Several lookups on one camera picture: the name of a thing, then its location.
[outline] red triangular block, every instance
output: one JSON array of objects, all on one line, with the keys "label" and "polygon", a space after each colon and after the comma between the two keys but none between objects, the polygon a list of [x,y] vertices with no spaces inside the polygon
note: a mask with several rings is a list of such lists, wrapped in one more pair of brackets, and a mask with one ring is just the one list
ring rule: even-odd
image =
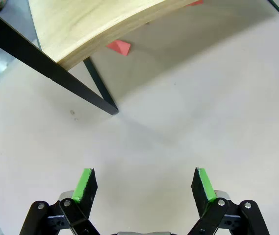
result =
[{"label": "red triangular block", "polygon": [[195,6],[195,5],[198,5],[198,4],[203,4],[203,0],[198,0],[198,1],[195,1],[191,4],[188,4],[187,6]]},{"label": "red triangular block", "polygon": [[115,40],[112,43],[106,45],[106,47],[125,56],[128,54],[130,46],[131,46],[130,43],[126,43],[121,40]]}]

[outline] red paper piece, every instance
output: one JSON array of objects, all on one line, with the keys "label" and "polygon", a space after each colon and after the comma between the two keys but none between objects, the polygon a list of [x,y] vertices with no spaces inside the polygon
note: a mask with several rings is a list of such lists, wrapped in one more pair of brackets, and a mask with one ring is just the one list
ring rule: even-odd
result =
[{"label": "red paper piece", "polygon": [[187,6],[195,6],[195,5],[198,5],[198,4],[203,4],[203,0],[198,0],[198,1],[195,1],[191,4],[188,4]]},{"label": "red paper piece", "polygon": [[130,46],[131,45],[129,43],[123,42],[121,40],[115,40],[112,43],[106,45],[106,47],[125,56],[128,54]]}]

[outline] screw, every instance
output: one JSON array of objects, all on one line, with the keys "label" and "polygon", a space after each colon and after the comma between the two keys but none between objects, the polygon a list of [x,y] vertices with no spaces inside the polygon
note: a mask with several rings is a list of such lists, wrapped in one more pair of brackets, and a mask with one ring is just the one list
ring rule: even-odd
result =
[{"label": "screw", "polygon": [[226,204],[226,203],[225,203],[223,200],[219,200],[219,201],[218,201],[218,205],[219,205],[219,206],[224,206],[225,204]]},{"label": "screw", "polygon": [[43,207],[45,207],[45,204],[43,204],[43,203],[39,203],[39,205],[38,205],[38,209],[42,209]]},{"label": "screw", "polygon": [[68,207],[70,204],[71,204],[71,201],[70,201],[70,200],[66,200],[66,201],[64,202],[64,206],[66,206],[66,207]]},{"label": "screw", "polygon": [[245,206],[247,209],[249,209],[250,207],[252,207],[252,205],[251,205],[249,202],[245,203],[244,206]]}]

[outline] green tape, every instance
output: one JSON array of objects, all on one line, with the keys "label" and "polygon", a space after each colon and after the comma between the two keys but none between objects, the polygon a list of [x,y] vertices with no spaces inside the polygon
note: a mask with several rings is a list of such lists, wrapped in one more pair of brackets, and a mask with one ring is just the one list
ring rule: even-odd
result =
[{"label": "green tape", "polygon": [[80,177],[79,183],[77,184],[77,187],[72,195],[72,199],[75,202],[80,202],[83,195],[85,188],[87,186],[89,176],[91,175],[92,169],[84,169],[83,174]]},{"label": "green tape", "polygon": [[209,177],[207,176],[206,170],[204,168],[198,168],[199,176],[203,184],[204,192],[206,193],[209,202],[217,198],[216,193],[210,183]]}]

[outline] white table surface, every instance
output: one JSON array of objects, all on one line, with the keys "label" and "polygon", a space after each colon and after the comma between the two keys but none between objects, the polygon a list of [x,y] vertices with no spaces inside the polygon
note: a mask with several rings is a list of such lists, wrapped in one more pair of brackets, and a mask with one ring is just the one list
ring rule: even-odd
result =
[{"label": "white table surface", "polygon": [[[279,14],[261,1],[206,1],[126,35],[128,57],[93,57],[120,113],[109,116],[15,61],[0,82],[0,227],[19,233],[94,167],[101,234],[187,234],[201,166],[235,203],[253,199],[279,234]],[[83,64],[71,70],[89,86]]]}]

